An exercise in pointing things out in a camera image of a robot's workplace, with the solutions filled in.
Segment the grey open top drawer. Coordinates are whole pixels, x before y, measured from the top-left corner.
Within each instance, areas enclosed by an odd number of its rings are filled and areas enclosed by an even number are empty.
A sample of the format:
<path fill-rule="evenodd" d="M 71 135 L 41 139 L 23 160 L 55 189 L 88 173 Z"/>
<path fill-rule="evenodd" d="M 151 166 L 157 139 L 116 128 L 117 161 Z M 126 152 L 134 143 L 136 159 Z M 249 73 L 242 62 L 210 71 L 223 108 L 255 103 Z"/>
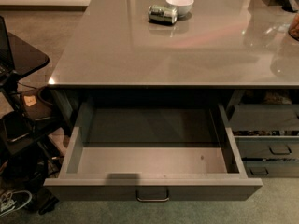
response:
<path fill-rule="evenodd" d="M 61 201 L 132 201 L 166 188 L 168 201 L 246 200 L 248 177 L 222 105 L 100 108 L 84 103 L 59 175 L 46 188 Z"/>

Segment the grey right upper drawer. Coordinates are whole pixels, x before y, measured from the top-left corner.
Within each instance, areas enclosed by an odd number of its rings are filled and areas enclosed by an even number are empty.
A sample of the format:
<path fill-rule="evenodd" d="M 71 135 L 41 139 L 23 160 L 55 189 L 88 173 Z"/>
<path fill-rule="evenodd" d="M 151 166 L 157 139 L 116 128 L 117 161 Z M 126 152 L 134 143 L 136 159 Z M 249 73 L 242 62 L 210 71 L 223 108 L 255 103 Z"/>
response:
<path fill-rule="evenodd" d="M 234 131 L 298 131 L 298 105 L 235 105 L 230 118 Z"/>

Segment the grey right middle drawer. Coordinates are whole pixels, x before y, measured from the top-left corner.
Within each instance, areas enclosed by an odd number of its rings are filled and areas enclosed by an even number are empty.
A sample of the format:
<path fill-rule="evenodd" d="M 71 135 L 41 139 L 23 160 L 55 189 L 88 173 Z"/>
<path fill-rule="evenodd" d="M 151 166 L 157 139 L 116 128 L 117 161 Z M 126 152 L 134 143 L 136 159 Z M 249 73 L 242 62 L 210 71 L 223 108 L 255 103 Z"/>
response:
<path fill-rule="evenodd" d="M 280 132 L 233 132 L 242 158 L 297 158 L 299 136 Z"/>

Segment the grey right lower drawer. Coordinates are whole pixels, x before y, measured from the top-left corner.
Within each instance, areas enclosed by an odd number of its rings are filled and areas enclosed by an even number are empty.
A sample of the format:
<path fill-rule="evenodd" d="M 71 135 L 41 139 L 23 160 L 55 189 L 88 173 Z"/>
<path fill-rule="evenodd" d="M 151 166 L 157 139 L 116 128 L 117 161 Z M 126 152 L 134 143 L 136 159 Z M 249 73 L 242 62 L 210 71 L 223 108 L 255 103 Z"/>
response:
<path fill-rule="evenodd" d="M 269 178 L 299 177 L 299 160 L 244 161 L 248 176 Z"/>

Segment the green metal can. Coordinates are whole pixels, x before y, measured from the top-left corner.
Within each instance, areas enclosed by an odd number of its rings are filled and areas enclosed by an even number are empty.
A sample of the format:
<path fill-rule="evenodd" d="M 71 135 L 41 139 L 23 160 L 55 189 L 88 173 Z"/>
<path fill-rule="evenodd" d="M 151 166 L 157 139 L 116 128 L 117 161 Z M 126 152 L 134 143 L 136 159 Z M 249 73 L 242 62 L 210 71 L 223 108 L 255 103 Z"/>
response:
<path fill-rule="evenodd" d="M 177 22 L 178 12 L 174 7 L 151 5 L 148 16 L 150 20 L 174 24 Z"/>

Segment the white ceramic bowl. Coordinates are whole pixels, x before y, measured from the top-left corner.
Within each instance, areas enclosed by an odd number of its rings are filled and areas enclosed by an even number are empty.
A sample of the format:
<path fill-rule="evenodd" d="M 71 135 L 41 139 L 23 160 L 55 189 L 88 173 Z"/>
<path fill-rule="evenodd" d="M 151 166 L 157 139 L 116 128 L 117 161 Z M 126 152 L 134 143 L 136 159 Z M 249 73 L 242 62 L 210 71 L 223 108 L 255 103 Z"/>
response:
<path fill-rule="evenodd" d="M 186 16 L 194 3 L 194 0 L 165 0 L 169 7 L 174 7 L 177 10 L 179 17 Z"/>

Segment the brown box with note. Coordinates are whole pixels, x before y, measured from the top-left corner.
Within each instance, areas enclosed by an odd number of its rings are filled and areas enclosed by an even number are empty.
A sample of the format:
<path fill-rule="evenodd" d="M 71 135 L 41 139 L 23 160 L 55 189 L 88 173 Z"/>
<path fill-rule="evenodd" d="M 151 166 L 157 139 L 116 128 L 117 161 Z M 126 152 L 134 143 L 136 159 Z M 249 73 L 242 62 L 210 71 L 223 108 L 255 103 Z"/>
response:
<path fill-rule="evenodd" d="M 34 121 L 49 119 L 53 112 L 53 101 L 50 92 L 45 88 L 24 91 L 21 103 L 26 116 Z"/>

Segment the black laptop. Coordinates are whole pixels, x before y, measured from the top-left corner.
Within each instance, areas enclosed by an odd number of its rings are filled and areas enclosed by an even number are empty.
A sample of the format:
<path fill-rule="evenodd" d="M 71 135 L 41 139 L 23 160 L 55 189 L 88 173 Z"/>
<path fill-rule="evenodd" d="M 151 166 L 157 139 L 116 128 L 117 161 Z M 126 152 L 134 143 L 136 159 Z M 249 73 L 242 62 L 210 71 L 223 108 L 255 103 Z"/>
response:
<path fill-rule="evenodd" d="M 5 20 L 0 16 L 0 77 L 8 77 L 15 69 Z"/>

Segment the dark object on counter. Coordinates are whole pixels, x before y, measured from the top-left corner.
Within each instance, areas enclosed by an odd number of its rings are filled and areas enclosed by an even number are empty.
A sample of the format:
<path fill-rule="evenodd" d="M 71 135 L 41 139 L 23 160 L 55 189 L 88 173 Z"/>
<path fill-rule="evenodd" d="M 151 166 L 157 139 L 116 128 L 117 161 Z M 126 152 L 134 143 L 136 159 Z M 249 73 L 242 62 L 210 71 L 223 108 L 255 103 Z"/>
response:
<path fill-rule="evenodd" d="M 282 8 L 288 12 L 298 13 L 299 0 L 284 0 Z"/>

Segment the white sneaker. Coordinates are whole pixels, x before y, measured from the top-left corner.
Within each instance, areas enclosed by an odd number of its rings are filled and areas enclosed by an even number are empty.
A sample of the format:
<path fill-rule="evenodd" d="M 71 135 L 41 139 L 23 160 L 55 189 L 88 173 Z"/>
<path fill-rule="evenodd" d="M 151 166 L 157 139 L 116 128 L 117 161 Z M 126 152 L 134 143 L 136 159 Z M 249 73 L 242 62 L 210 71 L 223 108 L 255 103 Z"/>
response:
<path fill-rule="evenodd" d="M 7 191 L 0 196 L 0 217 L 22 209 L 32 200 L 27 190 Z"/>

